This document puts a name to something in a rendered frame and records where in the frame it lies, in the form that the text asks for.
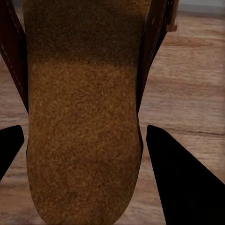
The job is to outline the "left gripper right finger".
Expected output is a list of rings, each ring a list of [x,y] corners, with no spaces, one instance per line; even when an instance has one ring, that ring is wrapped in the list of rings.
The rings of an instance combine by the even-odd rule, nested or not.
[[[146,142],[166,225],[225,225],[225,184],[165,130]]]

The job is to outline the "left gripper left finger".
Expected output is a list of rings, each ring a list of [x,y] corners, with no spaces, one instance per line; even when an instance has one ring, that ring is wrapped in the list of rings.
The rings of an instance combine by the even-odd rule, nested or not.
[[[24,143],[20,125],[0,130],[0,181]]]

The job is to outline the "sandal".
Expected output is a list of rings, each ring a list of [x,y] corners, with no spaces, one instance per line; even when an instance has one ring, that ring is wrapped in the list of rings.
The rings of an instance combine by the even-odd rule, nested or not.
[[[0,0],[0,53],[29,116],[27,175],[47,225],[113,225],[143,155],[139,109],[179,0]]]

